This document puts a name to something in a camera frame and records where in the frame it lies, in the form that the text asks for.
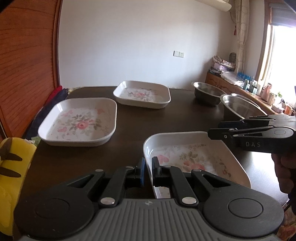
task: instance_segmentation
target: white ceramic dish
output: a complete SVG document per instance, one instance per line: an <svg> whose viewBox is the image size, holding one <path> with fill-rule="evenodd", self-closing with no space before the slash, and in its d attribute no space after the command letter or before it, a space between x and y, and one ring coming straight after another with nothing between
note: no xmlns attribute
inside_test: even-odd
<svg viewBox="0 0 296 241"><path fill-rule="evenodd" d="M123 81L113 95L120 104L152 109L161 109L170 103L168 87L148 82Z"/></svg>
<svg viewBox="0 0 296 241"><path fill-rule="evenodd" d="M116 129L117 104L108 98L67 99L41 123L39 137L52 146L99 146Z"/></svg>
<svg viewBox="0 0 296 241"><path fill-rule="evenodd" d="M251 188L248 175L221 140L211 140L207 132L159 133L150 136L143 145L145 162L152 183L152 157L160 165L179 167L183 172L203 169L222 178ZM170 198L165 187L153 187L156 198Z"/></svg>

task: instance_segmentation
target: dark wooden table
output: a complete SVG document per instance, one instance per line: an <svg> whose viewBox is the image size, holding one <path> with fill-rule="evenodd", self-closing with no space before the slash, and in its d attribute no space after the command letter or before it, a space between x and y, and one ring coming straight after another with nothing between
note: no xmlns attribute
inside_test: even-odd
<svg viewBox="0 0 296 241"><path fill-rule="evenodd" d="M69 98L113 97L115 87L86 87ZM223 105L200 105L193 91L171 89L172 101L164 109L154 110L118 104L117 126L106 144L98 147L54 147L41 141L26 176L21 198L60 182L92 172L97 168L112 173L120 166L136 165L143 156L143 143L160 132L207 131L223 120ZM274 197L281 204L287 195L279 190L274 163L268 153L232 149L250 177L252 188ZM128 197L153 198L148 173L145 187L129 190Z"/></svg>

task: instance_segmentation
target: metal basin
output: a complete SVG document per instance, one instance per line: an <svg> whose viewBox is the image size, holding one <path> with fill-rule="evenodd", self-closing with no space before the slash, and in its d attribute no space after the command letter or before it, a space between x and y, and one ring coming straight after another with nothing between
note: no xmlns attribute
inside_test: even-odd
<svg viewBox="0 0 296 241"><path fill-rule="evenodd" d="M257 106L259 109L261 109L260 106L257 105L254 101L250 100L250 99L247 98L247 97L244 97L243 95L239 95L239 94L235 94L235 93L232 93L231 95L232 95L232 96L239 97L239 98L242 98L242 99L244 99L244 100L246 100L246 101L248 101L248 102L251 102L252 104L254 104L255 106Z"/></svg>
<svg viewBox="0 0 296 241"><path fill-rule="evenodd" d="M224 121L237 121L250 116L267 115L256 105L242 98L222 95L220 99L224 105Z"/></svg>
<svg viewBox="0 0 296 241"><path fill-rule="evenodd" d="M220 96L226 94L223 90L202 82L195 82L193 86L196 99L212 106L218 105L221 102Z"/></svg>

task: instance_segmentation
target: human hand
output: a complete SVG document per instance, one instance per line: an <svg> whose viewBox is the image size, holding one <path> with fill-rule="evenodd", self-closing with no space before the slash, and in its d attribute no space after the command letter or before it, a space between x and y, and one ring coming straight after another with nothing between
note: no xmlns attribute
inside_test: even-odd
<svg viewBox="0 0 296 241"><path fill-rule="evenodd" d="M274 169L279 181L279 188L283 193L290 193L294 187L291 180L290 169L296 168L296 152L284 155L271 154L274 161Z"/></svg>

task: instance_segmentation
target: pink flower print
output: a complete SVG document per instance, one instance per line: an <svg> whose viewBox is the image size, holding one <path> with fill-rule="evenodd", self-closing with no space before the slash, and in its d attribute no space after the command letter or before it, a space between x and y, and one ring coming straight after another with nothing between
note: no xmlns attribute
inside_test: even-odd
<svg viewBox="0 0 296 241"><path fill-rule="evenodd" d="M163 156L163 155L158 155L157 156L159 164L162 165L164 162L167 163L169 162L169 158Z"/></svg>
<svg viewBox="0 0 296 241"><path fill-rule="evenodd" d="M199 163L191 164L191 165L190 165L190 168L191 168L191 169L201 169L201 170L204 170L204 171L205 171L205 167L204 167L204 165L199 164Z"/></svg>
<svg viewBox="0 0 296 241"><path fill-rule="evenodd" d="M185 161L183 164L186 166L190 166L190 161Z"/></svg>
<svg viewBox="0 0 296 241"><path fill-rule="evenodd" d="M62 116L68 116L68 114L73 114L73 111L72 110L69 110L68 112L62 114Z"/></svg>
<svg viewBox="0 0 296 241"><path fill-rule="evenodd" d="M88 125L89 125L89 123L88 123L87 121L79 121L79 122L77 123L76 127L77 127L78 129L83 130L83 129L87 128Z"/></svg>
<svg viewBox="0 0 296 241"><path fill-rule="evenodd" d="M57 132L66 132L67 131L67 127L63 127L57 130Z"/></svg>
<svg viewBox="0 0 296 241"><path fill-rule="evenodd" d="M185 166L190 167L191 170L192 169L201 169L201 170L204 170L205 171L204 165L199 164L199 163L192 163L191 161L185 161L185 162L183 162L183 164Z"/></svg>
<svg viewBox="0 0 296 241"><path fill-rule="evenodd" d="M145 94L144 93L137 93L136 96L137 97L142 97L142 96L145 96Z"/></svg>
<svg viewBox="0 0 296 241"><path fill-rule="evenodd" d="M101 113L104 113L105 111L103 109L97 109L97 113L98 115L101 114Z"/></svg>
<svg viewBox="0 0 296 241"><path fill-rule="evenodd" d="M288 238L293 237L295 233L296 227L291 224L291 226L281 226L277 235L281 240L288 240Z"/></svg>

